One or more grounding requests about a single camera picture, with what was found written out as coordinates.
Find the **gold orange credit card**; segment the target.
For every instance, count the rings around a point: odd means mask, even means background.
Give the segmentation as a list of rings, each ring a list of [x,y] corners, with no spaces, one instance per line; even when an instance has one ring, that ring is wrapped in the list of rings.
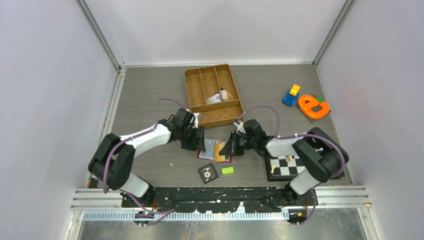
[[[215,149],[214,149],[214,162],[215,163],[229,163],[230,162],[230,158],[220,154],[221,150],[224,149],[226,145],[226,142],[224,141],[219,141],[215,144]]]

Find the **red leather card holder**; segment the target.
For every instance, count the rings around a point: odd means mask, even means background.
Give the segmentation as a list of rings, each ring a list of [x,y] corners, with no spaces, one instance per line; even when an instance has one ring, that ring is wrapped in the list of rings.
[[[203,160],[210,160],[216,163],[231,163],[231,156],[221,156],[219,151],[226,145],[226,141],[215,140],[215,139],[205,139],[205,151],[198,150],[197,158]]]

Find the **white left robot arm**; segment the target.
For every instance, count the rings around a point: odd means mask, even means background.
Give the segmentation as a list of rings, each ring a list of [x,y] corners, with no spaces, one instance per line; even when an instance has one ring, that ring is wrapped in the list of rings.
[[[88,171],[111,190],[121,190],[134,196],[141,207],[153,202],[153,186],[132,173],[134,159],[157,146],[179,141],[181,148],[205,151],[204,127],[201,115],[180,108],[168,119],[160,119],[150,128],[117,136],[107,134],[88,164]]]

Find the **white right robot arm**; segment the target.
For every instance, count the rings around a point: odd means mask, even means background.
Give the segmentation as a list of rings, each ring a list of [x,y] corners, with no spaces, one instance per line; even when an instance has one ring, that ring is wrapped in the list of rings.
[[[282,137],[267,135],[255,119],[238,120],[236,125],[220,156],[242,156],[246,150],[254,150],[270,160],[294,156],[304,165],[284,187],[284,198],[291,205],[299,205],[308,191],[341,174],[349,162],[347,152],[319,127]]]

